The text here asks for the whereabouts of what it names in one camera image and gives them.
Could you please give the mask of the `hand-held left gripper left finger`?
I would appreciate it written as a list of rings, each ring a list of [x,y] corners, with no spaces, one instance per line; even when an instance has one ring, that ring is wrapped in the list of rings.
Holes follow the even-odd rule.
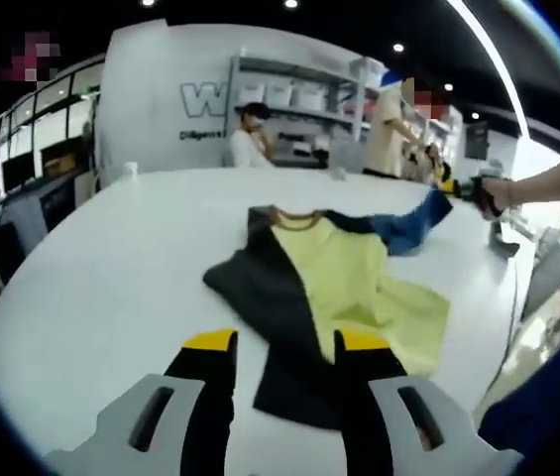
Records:
[[[197,334],[97,416],[73,450],[49,453],[52,475],[222,475],[234,419],[238,333]]]

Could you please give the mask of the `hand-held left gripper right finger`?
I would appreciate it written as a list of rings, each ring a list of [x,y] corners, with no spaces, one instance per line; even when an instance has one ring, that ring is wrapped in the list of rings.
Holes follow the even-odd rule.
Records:
[[[405,374],[387,341],[338,330],[335,366],[350,475],[511,475],[523,457],[498,450],[471,415],[424,377]]]

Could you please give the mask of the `person's right hand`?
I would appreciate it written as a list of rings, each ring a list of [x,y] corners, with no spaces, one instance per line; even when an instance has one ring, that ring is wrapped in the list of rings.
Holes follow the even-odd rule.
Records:
[[[491,212],[502,212],[511,206],[513,182],[505,178],[482,179],[484,197]]]

